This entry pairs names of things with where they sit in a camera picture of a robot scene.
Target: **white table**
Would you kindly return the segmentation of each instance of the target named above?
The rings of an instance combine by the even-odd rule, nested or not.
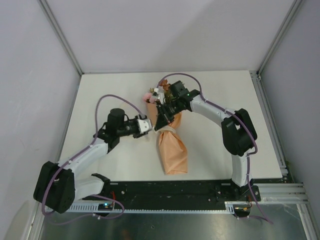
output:
[[[251,157],[253,178],[281,178],[282,174],[248,71],[187,72],[202,84],[207,99],[224,107],[246,109],[257,131],[258,154]],[[168,72],[85,74],[81,78],[61,157],[66,158],[85,147],[95,133],[94,112],[98,99],[105,94],[121,96],[146,113],[143,95]],[[171,76],[169,83],[181,80],[190,91],[197,84],[186,76]],[[105,98],[98,110],[99,128],[113,108],[122,108],[130,118],[137,112],[115,98]],[[231,155],[224,148],[219,126],[196,113],[184,111],[177,130],[188,150],[188,173],[165,175],[157,150],[157,134],[133,139],[122,137],[108,155],[81,174],[102,174],[112,181],[219,180],[232,175]]]

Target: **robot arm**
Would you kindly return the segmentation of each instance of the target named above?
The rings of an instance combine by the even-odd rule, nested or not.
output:
[[[113,150],[120,142],[120,137],[133,135],[133,138],[140,138],[152,130],[151,121],[146,116],[140,114],[127,120],[125,116],[125,111],[120,108],[110,111],[107,122],[98,131],[97,136],[93,136],[96,137],[94,143],[70,161],[55,178],[45,202],[46,206],[58,213],[64,213],[74,201],[100,194],[109,186],[110,180],[97,173],[86,179],[77,178],[89,165]],[[48,161],[42,166],[33,194],[36,201],[42,203],[54,173],[69,159],[61,159],[58,163]]]
[[[223,144],[232,156],[232,182],[242,188],[247,185],[247,153],[252,152],[253,144],[240,126],[239,122],[221,109],[203,101],[198,90],[188,91],[181,81],[177,81],[169,87],[174,97],[170,102],[161,100],[157,105],[158,116],[154,129],[159,130],[170,124],[175,119],[175,114],[189,110],[205,116],[222,129]],[[244,109],[238,111],[228,109],[239,117],[250,130],[253,138],[257,139],[257,133],[248,112]]]

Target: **wrapping paper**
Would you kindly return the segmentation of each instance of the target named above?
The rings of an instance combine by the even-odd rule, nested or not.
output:
[[[157,107],[153,103],[147,103],[148,117],[152,125],[157,121]],[[186,174],[188,172],[188,151],[176,128],[180,126],[182,113],[174,116],[174,121],[159,130],[158,147],[165,174]]]

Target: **gray floor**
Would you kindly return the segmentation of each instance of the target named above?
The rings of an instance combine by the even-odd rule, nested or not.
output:
[[[297,206],[264,205],[271,225],[257,219],[237,220],[229,214],[125,214],[118,219],[91,216],[63,226],[45,220],[42,240],[306,240]],[[258,214],[254,205],[251,213]],[[65,222],[78,213],[56,214]]]

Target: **gray wall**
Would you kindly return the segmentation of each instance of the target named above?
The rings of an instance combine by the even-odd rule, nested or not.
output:
[[[255,70],[293,0],[48,0],[85,72]]]
[[[320,225],[320,1],[306,0],[262,73],[294,176]]]
[[[43,163],[57,158],[79,76],[36,0],[0,8],[0,239],[23,236]]]

